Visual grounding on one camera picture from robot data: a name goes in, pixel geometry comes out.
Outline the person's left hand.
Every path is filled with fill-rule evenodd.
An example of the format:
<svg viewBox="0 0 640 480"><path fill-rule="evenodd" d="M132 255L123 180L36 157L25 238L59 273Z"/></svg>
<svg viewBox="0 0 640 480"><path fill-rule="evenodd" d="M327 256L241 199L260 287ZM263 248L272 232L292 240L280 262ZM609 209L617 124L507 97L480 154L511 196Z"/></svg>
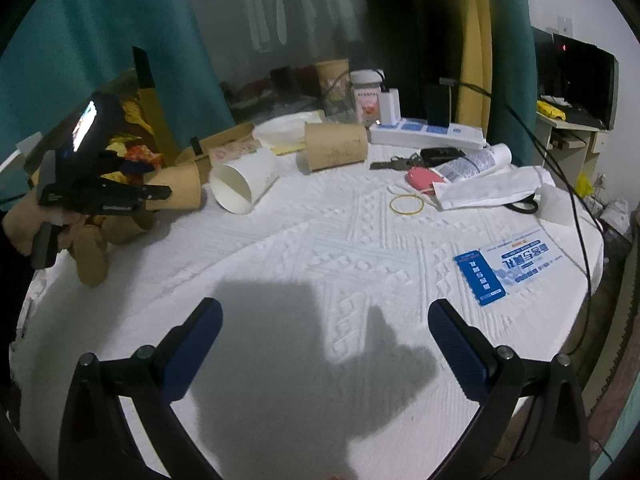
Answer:
<svg viewBox="0 0 640 480"><path fill-rule="evenodd" d="M58 234L58 252L73 244L87 217L75 211L38 204L36 191L30 191L3 217L2 228L11 244L23 256L32 253L32 242L43 223L61 220L64 229Z"/></svg>

